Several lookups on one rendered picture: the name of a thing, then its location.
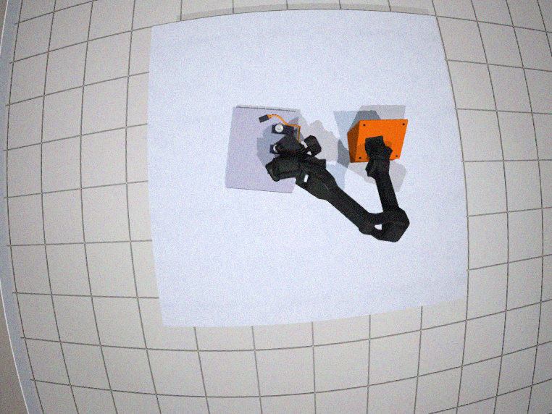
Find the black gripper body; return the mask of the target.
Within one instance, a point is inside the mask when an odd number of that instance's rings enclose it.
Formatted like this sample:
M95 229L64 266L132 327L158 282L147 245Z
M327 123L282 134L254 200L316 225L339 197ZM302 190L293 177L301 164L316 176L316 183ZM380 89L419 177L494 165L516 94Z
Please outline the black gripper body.
M295 153L294 156L296 156L297 158L300 156L300 154L307 153L309 151L311 152L312 156L316 156L317 154L322 152L319 142L313 135L310 135L308 138L305 138L304 142L306 143L307 148L305 148L303 144L300 145L304 149ZM269 175L275 182L278 182L280 180L280 178L279 177L276 178L272 172L272 161L269 162L267 165L265 165L265 168L267 169L267 171L269 172Z

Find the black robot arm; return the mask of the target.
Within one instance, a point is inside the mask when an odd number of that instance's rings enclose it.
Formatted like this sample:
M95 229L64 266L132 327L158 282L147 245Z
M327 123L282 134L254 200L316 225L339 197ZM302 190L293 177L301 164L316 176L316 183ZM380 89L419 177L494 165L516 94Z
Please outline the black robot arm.
M293 134L276 142L275 149L284 157L273 158L272 172L276 178L296 178L295 184L316 198L326 200L354 223L363 235L377 240L398 242L410 225L406 212L398 207L396 194L389 175L390 155L393 149L383 142L383 135L365 139L365 151L369 157L367 176L375 179L382 204L382 213L373 214L365 210L344 190L341 190L326 170L326 159L318 159L307 153L297 158L302 148ZM308 176L305 182L305 176ZM376 229L381 225L382 229Z

